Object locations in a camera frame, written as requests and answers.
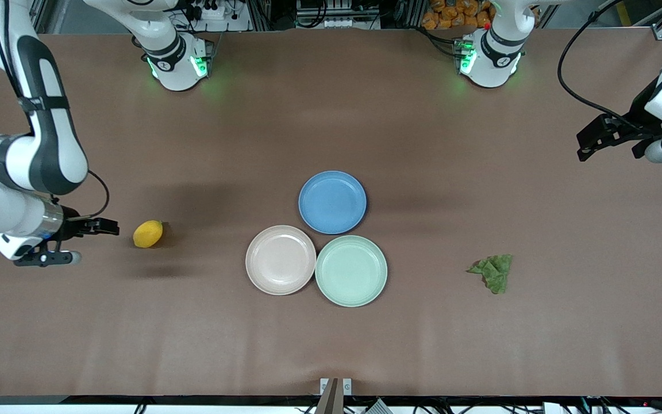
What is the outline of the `pink plate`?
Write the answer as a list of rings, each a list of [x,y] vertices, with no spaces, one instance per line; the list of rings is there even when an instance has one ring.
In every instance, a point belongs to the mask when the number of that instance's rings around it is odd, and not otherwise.
[[[255,288],[273,296],[286,296],[304,288],[313,277],[316,249],[304,231],[276,225],[252,239],[245,265]]]

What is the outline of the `green lettuce leaf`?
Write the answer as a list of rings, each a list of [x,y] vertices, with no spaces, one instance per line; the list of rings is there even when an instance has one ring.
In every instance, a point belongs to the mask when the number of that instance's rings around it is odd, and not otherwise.
[[[512,254],[488,256],[470,265],[467,273],[480,275],[486,288],[493,294],[503,294],[512,262]]]

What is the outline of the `blue plate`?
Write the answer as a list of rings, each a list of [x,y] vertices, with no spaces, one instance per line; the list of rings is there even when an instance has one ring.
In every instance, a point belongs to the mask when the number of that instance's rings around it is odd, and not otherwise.
[[[313,175],[298,197],[302,220],[315,232],[329,235],[347,233],[357,227],[365,217],[367,206],[363,185],[341,171]]]

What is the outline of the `pale green plate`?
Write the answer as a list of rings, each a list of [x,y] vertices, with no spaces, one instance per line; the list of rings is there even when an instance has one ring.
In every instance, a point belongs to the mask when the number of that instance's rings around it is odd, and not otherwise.
[[[388,263],[375,242],[362,236],[337,237],[317,256],[315,280],[332,303],[346,308],[377,299],[388,281]]]

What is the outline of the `yellow lemon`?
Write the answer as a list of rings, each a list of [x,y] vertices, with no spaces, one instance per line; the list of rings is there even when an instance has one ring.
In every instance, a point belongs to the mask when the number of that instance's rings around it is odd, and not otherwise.
[[[160,220],[149,220],[137,226],[132,234],[132,244],[139,248],[155,246],[163,237],[164,225]]]

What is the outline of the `metal bracket with bar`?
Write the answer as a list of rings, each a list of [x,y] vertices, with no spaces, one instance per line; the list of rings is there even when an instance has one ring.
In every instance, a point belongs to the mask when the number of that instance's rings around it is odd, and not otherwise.
[[[344,398],[352,395],[352,379],[320,379],[320,400],[314,414],[347,414]]]

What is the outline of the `bag of oranges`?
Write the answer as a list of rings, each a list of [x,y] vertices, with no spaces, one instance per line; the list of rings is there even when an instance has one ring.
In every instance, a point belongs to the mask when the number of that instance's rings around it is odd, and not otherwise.
[[[472,26],[488,29],[497,13],[489,0],[428,0],[421,17],[427,30]]]

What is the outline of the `white rack device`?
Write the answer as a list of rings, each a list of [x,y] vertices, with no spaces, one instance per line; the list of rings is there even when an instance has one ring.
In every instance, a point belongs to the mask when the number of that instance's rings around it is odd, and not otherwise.
[[[296,0],[296,27],[375,29],[381,0]]]

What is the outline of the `white power strip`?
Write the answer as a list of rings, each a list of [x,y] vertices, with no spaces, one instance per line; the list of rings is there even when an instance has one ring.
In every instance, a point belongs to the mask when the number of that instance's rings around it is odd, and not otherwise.
[[[234,0],[181,0],[182,11],[187,20],[199,22],[203,20],[219,21],[227,18],[236,19],[238,11]]]

